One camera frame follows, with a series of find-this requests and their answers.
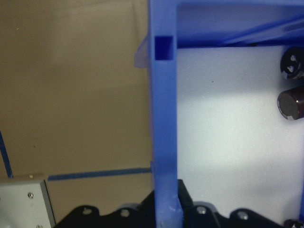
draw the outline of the black plastic part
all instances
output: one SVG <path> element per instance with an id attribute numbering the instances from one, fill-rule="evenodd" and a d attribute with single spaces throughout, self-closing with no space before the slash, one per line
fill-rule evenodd
<path id="1" fill-rule="evenodd" d="M 179 180 L 184 228 L 283 228 L 248 209 L 238 209 L 230 218 L 221 216 L 206 205 L 194 205 L 184 183 Z M 81 206 L 69 213 L 55 228 L 155 228 L 154 192 L 136 208 L 122 208 L 108 215 L 99 215 L 92 206 Z"/>
<path id="2" fill-rule="evenodd" d="M 304 222 L 289 219 L 284 222 L 284 227 L 286 227 L 286 228 L 303 228 Z"/>

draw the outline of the brown cardboard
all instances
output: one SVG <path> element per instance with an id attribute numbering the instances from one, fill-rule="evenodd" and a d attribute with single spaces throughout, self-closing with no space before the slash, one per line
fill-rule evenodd
<path id="1" fill-rule="evenodd" d="M 133 67 L 146 25 L 145 0 L 0 2 L 0 130 L 16 180 L 150 166 L 147 75 Z M 140 202 L 150 177 L 47 186 L 59 221 L 82 204 Z"/>
<path id="2" fill-rule="evenodd" d="M 101 215 L 125 203 L 140 203 L 151 192 L 150 174 L 124 175 L 66 181 L 51 181 L 47 189 L 56 222 L 75 207 L 91 205 Z"/>

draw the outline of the blue tape strip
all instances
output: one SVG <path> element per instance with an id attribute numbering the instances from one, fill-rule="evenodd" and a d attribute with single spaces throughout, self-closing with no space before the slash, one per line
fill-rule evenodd
<path id="1" fill-rule="evenodd" d="M 13 171 L 11 170 L 9 156 L 8 156 L 8 153 L 7 153 L 5 145 L 4 145 L 4 140 L 2 137 L 1 131 L 0 131 L 0 152 L 2 155 L 2 159 L 4 162 L 4 166 L 5 166 L 8 178 L 13 178 Z"/>
<path id="2" fill-rule="evenodd" d="M 124 169 L 124 170 L 108 170 L 108 171 L 94 171 L 94 172 L 80 172 L 80 173 L 69 173 L 60 175 L 51 175 L 48 177 L 48 181 L 63 181 L 69 179 L 81 179 L 81 178 L 92 178 L 92 177 L 108 177 L 108 176 L 119 176 L 119 175 L 130 175 L 139 173 L 149 173 L 150 168 L 135 168 L 135 169 Z"/>

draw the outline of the white board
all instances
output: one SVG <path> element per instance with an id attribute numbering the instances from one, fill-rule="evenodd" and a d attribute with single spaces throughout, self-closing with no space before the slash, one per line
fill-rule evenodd
<path id="1" fill-rule="evenodd" d="M 304 119 L 286 120 L 276 100 L 302 82 L 281 76 L 284 50 L 178 50 L 178 177 L 224 216 L 245 207 L 278 223 L 298 218 Z"/>
<path id="2" fill-rule="evenodd" d="M 44 181 L 0 184 L 1 228 L 52 228 L 55 220 Z"/>

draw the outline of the black electrolytic capacitor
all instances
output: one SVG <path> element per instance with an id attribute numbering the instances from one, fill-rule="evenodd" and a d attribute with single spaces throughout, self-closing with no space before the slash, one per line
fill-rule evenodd
<path id="1" fill-rule="evenodd" d="M 282 56 L 281 72 L 286 79 L 304 78 L 304 48 L 291 47 Z"/>
<path id="2" fill-rule="evenodd" d="M 304 117 L 304 86 L 281 92 L 277 106 L 282 116 L 288 120 Z"/>

